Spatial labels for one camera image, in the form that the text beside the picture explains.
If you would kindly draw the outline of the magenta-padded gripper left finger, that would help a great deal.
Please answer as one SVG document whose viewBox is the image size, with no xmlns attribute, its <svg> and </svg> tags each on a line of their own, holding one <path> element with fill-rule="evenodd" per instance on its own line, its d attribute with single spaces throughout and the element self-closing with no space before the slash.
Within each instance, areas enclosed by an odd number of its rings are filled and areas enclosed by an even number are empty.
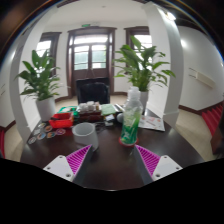
<svg viewBox="0 0 224 224">
<path fill-rule="evenodd" d="M 57 156 L 44 167 L 44 170 L 67 181 L 81 183 L 92 154 L 92 146 L 88 145 L 74 151 L 68 156 Z"/>
</svg>

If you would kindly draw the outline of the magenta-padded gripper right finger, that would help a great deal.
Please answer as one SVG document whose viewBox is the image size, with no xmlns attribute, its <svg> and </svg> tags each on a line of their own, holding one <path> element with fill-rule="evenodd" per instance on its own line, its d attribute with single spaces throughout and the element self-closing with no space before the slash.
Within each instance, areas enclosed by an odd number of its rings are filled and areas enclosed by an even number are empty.
<svg viewBox="0 0 224 224">
<path fill-rule="evenodd" d="M 159 156 L 139 145 L 134 146 L 133 153 L 144 184 L 149 184 L 182 169 L 168 155 Z"/>
</svg>

